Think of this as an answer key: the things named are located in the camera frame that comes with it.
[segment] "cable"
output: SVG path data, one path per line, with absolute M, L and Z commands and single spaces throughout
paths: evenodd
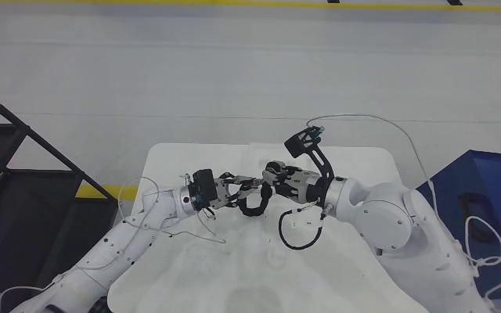
M 61 279 L 63 279 L 63 277 L 68 273 L 68 272 L 71 272 L 72 271 L 72 268 L 70 268 L 69 270 L 65 271 L 63 274 L 59 274 L 57 275 L 56 277 L 54 277 L 54 279 L 44 288 L 38 288 L 38 287 L 31 287 L 31 286 L 15 286 L 15 287 L 10 287 L 6 290 L 3 290 L 1 293 L 0 293 L 0 313 L 2 312 L 2 298 L 3 296 L 11 291 L 11 290 L 17 290 L 17 289 L 29 289 L 29 290 L 37 290 L 37 291 L 40 291 L 40 292 L 44 292 L 46 291 L 48 288 L 52 287 L 52 285 L 54 285 L 55 283 L 59 282 Z
M 310 125 L 311 122 L 316 121 L 316 120 L 320 120 L 320 119 L 323 119 L 323 118 L 328 118 L 328 117 L 372 117 L 372 118 L 375 118 L 377 120 L 385 121 L 385 122 L 387 122 L 389 124 L 392 124 L 393 126 L 395 126 L 396 128 L 398 128 L 402 133 L 404 133 L 404 135 L 407 137 L 407 139 L 410 142 L 410 145 L 412 146 L 412 148 L 414 150 L 414 154 L 416 155 L 417 162 L 419 163 L 419 165 L 421 167 L 421 170 L 423 171 L 424 177 L 427 180 L 428 187 L 430 187 L 431 197 L 432 197 L 432 200 L 433 200 L 433 208 L 434 208 L 435 215 L 437 216 L 437 219 L 440 222 L 440 224 L 442 225 L 442 227 L 447 228 L 445 226 L 445 223 L 440 219 L 440 215 L 438 214 L 437 196 L 435 194 L 435 189 L 434 189 L 433 182 L 431 181 L 431 179 L 427 175 L 426 171 L 424 170 L 423 163 L 421 162 L 419 153 L 416 150 L 416 146 L 414 145 L 413 140 L 411 139 L 410 135 L 403 128 L 401 128 L 400 126 L 398 126 L 396 123 L 394 123 L 394 122 L 392 122 L 390 120 L 387 120 L 387 119 L 385 119 L 383 117 L 378 117 L 376 115 L 364 114 L 364 113 L 339 113 L 339 114 L 322 115 L 322 116 L 319 116 L 319 117 L 314 117 L 311 120 L 308 120 L 306 122 L 306 126 L 310 127 L 311 126 Z M 493 266 L 493 265 L 500 264 L 501 263 L 501 256 L 491 256 L 491 257 L 487 257 L 487 258 L 484 258 L 484 259 L 481 258 L 481 259 L 478 259 L 478 260 L 475 260 L 474 258 L 472 258 L 471 252 L 470 252 L 470 241 L 469 241 L 469 236 L 468 236 L 468 233 L 469 233 L 468 232 L 469 231 L 468 225 L 469 225 L 469 223 L 470 223 L 470 221 L 472 219 L 476 219 L 476 220 L 481 221 L 492 232 L 494 232 L 494 234 L 496 235 L 496 237 L 499 240 L 499 244 L 500 245 L 501 245 L 501 236 L 499 236 L 499 233 L 488 222 L 482 220 L 479 217 L 469 216 L 466 219 L 465 225 L 464 225 L 464 231 L 465 231 L 465 243 L 466 243 L 467 252 L 464 255 L 467 257 L 469 265 L 473 268 L 474 272 L 477 272 L 478 268 L 481 267 L 481 266 Z M 497 289 L 499 289 L 499 288 L 501 288 L 501 284 L 499 284 L 498 286 L 495 286 L 494 288 L 490 289 L 487 293 L 485 293 L 485 299 L 489 300 L 488 296 L 491 293 L 493 293 L 494 291 L 496 291 Z
M 299 212 L 305 211 L 305 210 L 309 209 L 310 207 L 313 207 L 317 202 L 318 201 L 312 202 L 312 203 L 310 203 L 310 204 L 308 204 L 308 205 L 306 205 L 304 207 L 300 207 L 298 209 L 285 211 L 285 212 L 282 213 L 282 215 L 280 215 L 280 218 L 279 218 L 279 236 L 280 236 L 280 239 L 282 240 L 283 244 L 286 245 L 287 248 L 292 249 L 292 250 L 304 250 L 304 249 L 307 249 L 310 246 L 313 246 L 316 243 L 316 241 L 320 238 L 320 235 L 322 235 L 323 219 L 326 217 L 326 214 L 324 212 L 322 212 L 320 214 L 320 226 L 319 226 L 319 229 L 316 232 L 315 238 L 312 241 L 310 241 L 309 243 L 305 244 L 304 246 L 292 246 L 292 245 L 290 245 L 285 240 L 285 237 L 283 236 L 283 233 L 282 233 L 283 218 L 285 218 L 289 214 L 294 214 L 294 213 L 299 213 Z
M 45 288 L 37 288 L 37 287 L 30 287 L 30 286 L 16 286 L 16 287 L 10 287 L 4 291 L 2 291 L 2 293 L 0 293 L 0 312 L 2 312 L 2 298 L 3 298 L 3 295 L 6 294 L 7 292 L 9 292 L 10 290 L 16 290 L 16 289 L 30 289 L 30 290 L 37 290 L 37 291 L 46 291 L 50 286 L 52 286 L 52 283 L 49 284 L 48 286 L 46 286 Z
M 149 208 L 149 210 L 146 212 L 146 214 L 144 214 L 144 217 L 142 218 L 141 220 L 141 223 L 140 225 L 143 225 L 143 222 L 146 220 L 146 217 L 148 216 L 148 214 L 152 211 L 153 207 L 155 206 L 155 203 L 158 202 L 158 198 L 160 196 L 160 189 L 158 188 L 158 184 L 151 178 L 149 177 L 146 177 L 146 176 L 140 176 L 140 177 L 134 177 L 134 178 L 131 178 L 129 179 L 127 182 L 125 182 L 123 185 L 122 185 L 122 188 L 120 189 L 120 192 L 118 193 L 118 199 L 117 199 L 117 202 L 118 202 L 118 211 L 120 212 L 120 216 L 122 216 L 122 219 L 127 223 L 129 224 L 130 226 L 132 227 L 135 227 L 136 230 L 134 232 L 134 235 L 131 237 L 131 239 L 128 241 L 127 245 L 125 246 L 124 248 L 124 251 L 127 250 L 128 246 L 130 246 L 130 244 L 132 243 L 132 241 L 134 240 L 134 238 L 138 235 L 139 233 L 139 230 L 141 229 L 139 226 L 136 226 L 134 224 L 132 224 L 130 221 L 127 220 L 127 218 L 125 218 L 124 216 L 124 212 L 122 210 L 122 207 L 121 207 L 121 194 L 122 192 L 124 191 L 124 187 L 127 186 L 128 184 L 130 184 L 131 182 L 137 180 L 137 179 L 141 179 L 141 178 L 144 178 L 144 179 L 147 179 L 149 180 L 150 182 L 152 182 L 154 185 L 155 185 L 155 188 L 157 189 L 157 197 L 155 198 L 155 201 L 153 202 L 153 204 L 151 205 L 151 207 Z M 102 266 L 99 266 L 97 268 L 87 268 L 87 267 L 84 267 L 84 266 L 79 266 L 78 264 L 76 264 L 75 266 L 77 268 L 80 268 L 80 269 L 84 269 L 84 270 L 87 270 L 87 271 L 97 271 L 97 270 L 100 270 L 100 269 L 103 269 L 103 268 L 106 268 L 108 266 L 110 266 L 113 262 L 115 262 L 119 257 L 114 257 L 113 260 L 111 260 L 110 262 L 108 262 L 107 264 L 105 265 L 102 265 Z
M 155 203 L 157 203 L 158 201 L 158 198 L 160 196 L 160 189 L 158 187 L 158 184 L 151 178 L 148 178 L 146 176 L 141 176 L 140 178 L 144 178 L 144 179 L 147 179 L 149 181 L 151 181 L 156 189 L 157 189 L 157 197 L 155 199 L 155 201 L 153 202 L 153 205 L 151 206 L 151 208 L 148 210 L 148 213 L 151 211 L 151 209 L 153 209 Z M 123 186 L 122 188 L 120 189 L 120 192 L 118 193 L 118 198 L 117 198 L 117 201 L 118 201 L 118 210 L 120 212 L 120 215 L 122 216 L 122 218 L 124 219 L 125 222 L 127 222 L 130 226 L 132 227 L 136 227 L 138 230 L 137 232 L 141 229 L 139 226 L 136 226 L 134 224 L 132 224 L 130 221 L 128 221 L 125 217 L 124 217 L 124 213 L 123 213 L 123 210 L 122 210 L 122 207 L 121 207 L 121 194 L 122 194 L 122 191 L 124 190 L 124 187 L 127 186 L 131 181 L 135 180 L 135 179 L 138 179 L 138 178 L 133 178 L 133 179 L 130 179 L 129 181 L 127 181 Z M 181 208 L 185 211 L 186 215 L 189 216 L 189 213 L 186 212 L 185 208 L 183 206 L 181 206 Z M 203 222 L 202 220 L 200 219 L 200 216 L 198 215 L 199 212 L 196 213 L 196 216 L 198 217 L 198 220 L 200 221 L 200 223 L 202 224 L 203 227 L 205 227 L 206 230 L 208 230 L 214 237 L 218 237 L 212 230 L 210 230 Z M 206 238 L 206 237 L 202 237 L 202 236 L 198 236 L 196 234 L 193 234 L 192 232 L 187 232 L 187 231 L 181 231 L 181 232 L 175 232 L 175 233 L 172 233 L 172 232 L 167 232 L 165 231 L 165 228 L 150 228 L 152 230 L 156 230 L 158 232 L 163 232 L 163 233 L 166 233 L 170 236 L 177 236 L 177 235 L 181 235 L 181 234 L 189 234 L 191 236 L 194 236 L 194 237 L 197 237 L 199 239 L 202 239 L 202 240 L 207 240 L 207 241 L 212 241 L 212 242 L 215 242 L 215 243 L 226 243 L 226 240 L 222 239 L 222 240 L 216 240 L 216 239 L 211 239 L 211 238 Z
M 218 235 L 216 235 L 210 228 L 208 228 L 203 222 L 202 222 L 202 219 L 200 218 L 200 212 L 197 212 L 196 213 L 196 217 L 198 218 L 198 221 L 200 221 L 200 223 L 202 224 L 203 227 L 205 227 L 206 230 L 209 231 L 209 233 L 211 233 L 214 237 L 218 238 Z M 187 231 L 182 231 L 182 232 L 175 232 L 175 233 L 171 233 L 171 232 L 167 232 L 167 231 L 164 231 L 164 230 L 161 230 L 161 232 L 164 232 L 170 236 L 177 236 L 177 235 L 180 235 L 180 234 L 189 234 L 193 237 L 197 237 L 199 239 L 202 239 L 202 240 L 207 240 L 207 241 L 211 241 L 213 243 L 221 243 L 221 244 L 225 244 L 226 243 L 226 240 L 224 239 L 221 239 L 221 240 L 217 240 L 217 239 L 212 239 L 212 238 L 207 238 L 207 237 L 202 237 L 202 236 L 198 236 L 196 234 L 193 234 L 192 232 L 187 232 Z
M 376 115 L 364 114 L 364 113 L 338 113 L 338 114 L 321 115 L 319 117 L 313 117 L 311 120 L 308 120 L 306 122 L 306 126 L 310 127 L 311 126 L 310 125 L 311 122 L 317 121 L 317 120 L 321 120 L 321 119 L 324 119 L 324 118 L 328 118 L 328 117 L 372 117 L 372 118 L 375 118 L 377 120 L 385 121 L 387 123 L 390 123 L 393 126 L 395 126 L 396 128 L 398 128 L 402 133 L 404 133 L 404 135 L 407 137 L 407 139 L 410 142 L 410 145 L 412 146 L 412 148 L 414 150 L 414 154 L 416 155 L 417 162 L 420 164 L 420 167 L 421 167 L 421 170 L 423 171 L 424 177 L 426 178 L 428 186 L 430 187 L 431 198 L 433 199 L 433 208 L 434 208 L 435 214 L 437 215 L 437 219 L 441 222 L 442 226 L 445 227 L 445 224 L 440 219 L 440 216 L 438 214 L 438 210 L 437 210 L 437 196 L 435 195 L 435 189 L 434 189 L 434 186 L 433 186 L 433 182 L 431 182 L 430 177 L 428 176 L 428 174 L 424 170 L 423 162 L 421 162 L 419 153 L 417 152 L 416 146 L 414 145 L 414 141 L 410 138 L 410 135 L 407 133 L 407 131 L 405 131 L 403 128 L 401 128 L 400 126 L 398 126 L 396 123 L 394 123 L 394 122 L 392 122 L 390 120 L 387 120 L 387 119 L 385 119 L 383 117 L 378 117 Z
M 491 230 L 491 232 L 493 232 L 494 235 L 496 235 L 496 237 L 499 241 L 499 245 L 501 246 L 501 236 L 487 221 L 484 221 L 483 219 L 479 218 L 478 216 L 473 216 L 473 215 L 469 216 L 466 219 L 466 221 L 464 222 L 464 242 L 465 242 L 465 246 L 467 249 L 467 258 L 468 258 L 468 262 L 469 262 L 470 266 L 477 269 L 481 266 L 494 266 L 494 265 L 500 264 L 501 257 L 498 257 L 498 256 L 491 256 L 491 257 L 487 257 L 485 259 L 478 259 L 478 260 L 475 260 L 472 258 L 471 251 L 470 251 L 470 237 L 468 236 L 469 235 L 469 232 L 468 232 L 469 227 L 468 226 L 470 225 L 471 220 L 480 221 L 485 226 L 487 226 Z
M 491 305 L 491 310 L 496 311 L 496 312 L 501 312 L 501 310 L 497 309 L 496 306 L 492 303 L 491 299 L 488 298 L 488 296 L 491 295 L 491 293 L 495 292 L 496 290 L 501 288 L 501 283 L 498 286 L 495 286 L 494 288 L 491 288 L 487 290 L 485 293 L 484 299 L 486 299 L 489 304 Z

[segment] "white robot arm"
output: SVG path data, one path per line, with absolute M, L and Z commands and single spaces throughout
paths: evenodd
M 214 179 L 211 170 L 198 171 L 193 182 L 177 189 L 151 189 L 143 194 L 145 211 L 112 228 L 71 270 L 56 277 L 54 284 L 22 303 L 13 312 L 51 311 L 85 313 L 146 249 L 161 229 L 200 210 L 239 207 L 247 216 L 262 214 L 272 196 L 285 196 L 296 203 L 314 203 L 323 209 L 320 219 L 332 216 L 353 225 L 367 242 L 397 286 L 430 313 L 488 313 L 487 304 L 474 284 L 461 245 L 437 219 L 428 202 L 416 190 L 395 183 L 366 187 L 353 178 L 335 177 L 329 161 L 318 147 L 323 129 L 308 127 L 285 142 L 292 157 L 308 154 L 320 173 L 303 171 L 272 161 L 263 179 L 224 173 Z M 229 184 L 241 185 L 231 195 Z M 261 205 L 247 208 L 246 198 L 259 185 Z M 301 209 L 284 212 L 279 220 Z
M 241 185 L 237 194 L 229 184 Z M 200 170 L 186 186 L 154 188 L 142 195 L 143 211 L 114 226 L 73 268 L 54 279 L 54 284 L 20 304 L 15 313 L 87 313 L 93 304 L 150 247 L 159 232 L 208 208 L 236 207 L 237 201 L 257 189 L 255 178 L 224 173 L 214 179 L 211 170 Z
M 321 207 L 321 221 L 332 216 L 353 225 L 397 286 L 430 313 L 490 312 L 460 243 L 424 197 L 400 184 L 369 188 L 354 178 L 335 177 L 318 147 L 322 131 L 310 127 L 285 143 L 292 157 L 308 154 L 321 174 L 273 161 L 263 171 L 263 179 L 281 196 Z M 291 246 L 283 238 L 281 223 L 284 216 L 296 212 L 283 213 L 279 234 L 286 246 L 303 250 L 320 237 L 322 224 L 309 244 Z

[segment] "blue bin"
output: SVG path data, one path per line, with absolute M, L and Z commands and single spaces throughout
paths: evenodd
M 470 215 L 484 219 L 501 233 L 501 154 L 469 150 L 431 180 L 437 195 L 438 214 L 463 248 L 464 222 Z M 427 183 L 418 190 L 432 203 Z M 469 233 L 473 258 L 501 254 L 498 239 L 480 221 L 470 222 Z M 482 296 L 501 283 L 501 264 L 483 266 L 478 271 L 480 277 L 475 282 Z M 501 299 L 501 290 L 494 292 L 490 298 Z

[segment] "table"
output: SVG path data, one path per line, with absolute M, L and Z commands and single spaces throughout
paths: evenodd
M 401 182 L 391 154 L 380 148 L 322 147 L 334 173 L 362 183 Z M 147 157 L 143 175 L 157 184 L 179 186 L 180 175 L 211 168 L 260 177 L 270 160 L 314 171 L 307 156 L 292 159 L 283 145 L 202 145 L 161 143 Z M 141 192 L 153 184 L 139 184 L 133 213 L 142 209 Z M 259 195 L 248 198 L 250 206 Z M 288 250 L 278 235 L 282 212 L 297 207 L 274 196 L 257 218 L 238 209 L 216 211 L 206 221 L 221 245 L 180 235 L 159 236 L 110 288 L 108 304 L 115 312 L 426 312 L 403 293 L 373 258 L 355 229 L 327 218 L 319 241 L 307 250 Z M 309 242 L 316 233 L 319 209 L 291 215 L 284 235 L 294 245 Z M 196 218 L 188 218 L 173 232 L 189 230 L 210 236 Z

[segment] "gray floor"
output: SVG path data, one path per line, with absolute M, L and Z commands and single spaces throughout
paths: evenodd
M 497 13 L 0 5 L 0 103 L 103 184 L 140 175 L 158 142 L 283 142 L 343 112 L 397 121 L 434 174 L 501 152 L 500 67 Z M 423 181 L 392 126 L 323 125 L 325 145 L 383 147 Z M 39 150 L 11 166 L 59 167 Z

